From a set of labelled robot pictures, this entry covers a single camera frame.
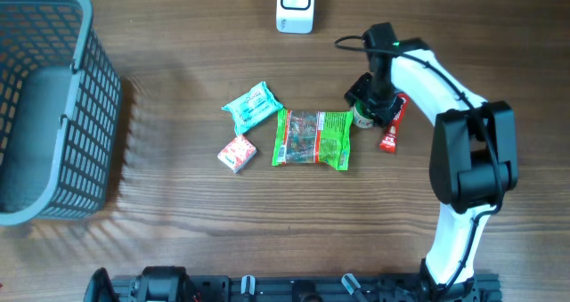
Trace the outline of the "green lid white jar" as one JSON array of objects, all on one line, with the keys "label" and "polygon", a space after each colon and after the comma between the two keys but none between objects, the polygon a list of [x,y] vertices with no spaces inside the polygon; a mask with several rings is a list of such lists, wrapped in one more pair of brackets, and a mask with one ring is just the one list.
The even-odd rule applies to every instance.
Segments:
[{"label": "green lid white jar", "polygon": [[356,101],[352,106],[353,124],[362,129],[374,127],[374,120],[364,115],[364,106],[361,102]]}]

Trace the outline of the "red Nescafe sachet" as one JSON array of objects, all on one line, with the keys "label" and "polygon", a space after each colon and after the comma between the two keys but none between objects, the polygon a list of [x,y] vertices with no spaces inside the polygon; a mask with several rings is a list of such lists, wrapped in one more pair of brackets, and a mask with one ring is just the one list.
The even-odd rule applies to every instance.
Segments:
[{"label": "red Nescafe sachet", "polygon": [[405,93],[399,93],[397,97],[402,104],[400,106],[399,111],[395,114],[394,118],[385,129],[384,137],[379,145],[379,148],[387,153],[396,152],[397,135],[399,127],[410,101],[409,96]]}]

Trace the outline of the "green snack bag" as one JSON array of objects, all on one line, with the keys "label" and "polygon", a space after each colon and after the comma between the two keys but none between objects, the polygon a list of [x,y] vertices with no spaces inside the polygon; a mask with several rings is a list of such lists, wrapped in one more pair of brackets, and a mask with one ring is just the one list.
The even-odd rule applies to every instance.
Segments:
[{"label": "green snack bag", "polygon": [[272,165],[324,163],[347,171],[351,111],[278,111]]}]

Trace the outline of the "mint green wipes pack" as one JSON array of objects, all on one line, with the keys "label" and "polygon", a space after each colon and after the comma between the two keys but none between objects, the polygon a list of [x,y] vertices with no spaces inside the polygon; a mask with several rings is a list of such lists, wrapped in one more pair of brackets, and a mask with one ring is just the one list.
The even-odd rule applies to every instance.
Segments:
[{"label": "mint green wipes pack", "polygon": [[282,108],[283,105],[266,82],[261,81],[244,95],[227,103],[221,110],[231,113],[235,134],[244,135]]}]

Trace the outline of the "red white small packet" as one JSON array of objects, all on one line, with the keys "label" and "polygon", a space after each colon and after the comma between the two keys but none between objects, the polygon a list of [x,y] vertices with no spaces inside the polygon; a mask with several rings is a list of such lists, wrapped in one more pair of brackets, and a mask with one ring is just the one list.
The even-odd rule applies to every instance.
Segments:
[{"label": "red white small packet", "polygon": [[238,135],[217,154],[217,158],[236,174],[256,153],[257,147],[244,135]]}]

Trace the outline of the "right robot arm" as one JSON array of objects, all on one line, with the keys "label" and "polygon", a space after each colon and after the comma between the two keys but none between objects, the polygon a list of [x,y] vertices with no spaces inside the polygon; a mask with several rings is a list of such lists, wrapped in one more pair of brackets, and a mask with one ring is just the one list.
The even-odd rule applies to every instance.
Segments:
[{"label": "right robot arm", "polygon": [[434,127],[429,179],[440,202],[436,235],[417,273],[383,275],[382,301],[499,301],[497,276],[473,263],[485,224],[517,185],[514,112],[472,93],[420,38],[400,40],[390,23],[358,37],[369,72],[345,98],[360,127],[394,127],[414,102]]}]

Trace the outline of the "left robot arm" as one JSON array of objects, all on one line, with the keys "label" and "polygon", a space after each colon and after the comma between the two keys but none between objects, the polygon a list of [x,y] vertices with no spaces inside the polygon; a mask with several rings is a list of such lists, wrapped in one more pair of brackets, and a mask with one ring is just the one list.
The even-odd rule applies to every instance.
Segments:
[{"label": "left robot arm", "polygon": [[[149,266],[129,281],[127,301],[200,302],[201,295],[181,266]],[[84,302],[119,302],[118,285],[112,283],[107,270],[96,270],[85,290]]]}]

